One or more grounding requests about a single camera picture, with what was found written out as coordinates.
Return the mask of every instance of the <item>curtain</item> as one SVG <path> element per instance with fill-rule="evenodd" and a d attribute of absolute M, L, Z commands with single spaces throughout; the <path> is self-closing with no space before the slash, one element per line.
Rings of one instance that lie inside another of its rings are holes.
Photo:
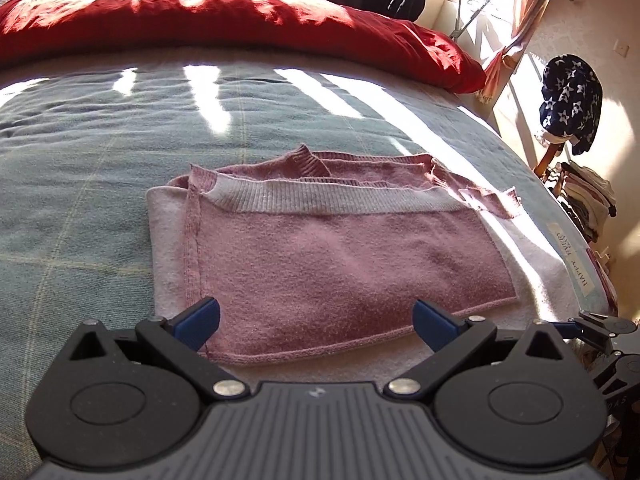
<path fill-rule="evenodd" d="M 513 28 L 511 43 L 494 53 L 484 66 L 486 83 L 476 94 L 483 103 L 489 103 L 497 97 L 500 72 L 505 65 L 514 70 L 524 50 L 536 30 L 549 0 L 515 0 L 513 4 Z"/>

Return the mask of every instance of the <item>metal bolt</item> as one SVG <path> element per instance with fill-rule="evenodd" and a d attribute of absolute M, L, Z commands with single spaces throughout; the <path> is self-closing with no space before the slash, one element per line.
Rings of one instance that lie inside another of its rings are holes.
<path fill-rule="evenodd" d="M 235 397 L 244 393 L 245 386 L 235 379 L 225 379 L 213 385 L 213 391 L 223 397 Z"/>
<path fill-rule="evenodd" d="M 420 383 L 418 381 L 404 377 L 394 379 L 387 386 L 396 395 L 413 395 L 420 391 Z"/>

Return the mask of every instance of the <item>navy blue star print fabric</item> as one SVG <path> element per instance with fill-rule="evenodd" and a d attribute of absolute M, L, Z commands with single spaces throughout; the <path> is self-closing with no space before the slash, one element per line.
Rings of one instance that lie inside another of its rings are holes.
<path fill-rule="evenodd" d="M 543 74 L 542 97 L 542 127 L 557 137 L 577 137 L 574 155 L 588 152 L 602 110 L 602 85 L 593 69 L 574 54 L 553 58 Z"/>

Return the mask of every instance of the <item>light switch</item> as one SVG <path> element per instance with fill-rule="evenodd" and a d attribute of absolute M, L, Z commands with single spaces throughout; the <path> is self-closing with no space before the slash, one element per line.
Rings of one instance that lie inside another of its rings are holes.
<path fill-rule="evenodd" d="M 626 54 L 629 52 L 629 45 L 622 40 L 616 40 L 616 44 L 613 46 L 613 50 L 620 54 L 622 57 L 626 57 Z"/>

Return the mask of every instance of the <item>drying rack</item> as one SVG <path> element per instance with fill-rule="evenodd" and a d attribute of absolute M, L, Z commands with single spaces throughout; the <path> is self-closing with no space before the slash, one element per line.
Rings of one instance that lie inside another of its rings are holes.
<path fill-rule="evenodd" d="M 490 2 L 491 0 L 483 0 L 482 5 L 480 5 L 480 7 L 478 7 L 476 11 L 471 15 L 471 18 L 468 20 L 468 22 L 466 22 L 462 27 L 460 27 L 460 21 L 461 21 L 460 13 L 462 12 L 462 0 L 458 0 L 458 13 L 456 15 L 456 26 L 453 32 L 449 34 L 449 37 L 454 42 L 457 42 L 458 38 L 462 35 L 462 33 L 468 28 L 469 25 L 471 25 L 473 20 L 478 17 L 478 15 L 484 10 L 484 8 L 487 5 L 489 5 Z"/>

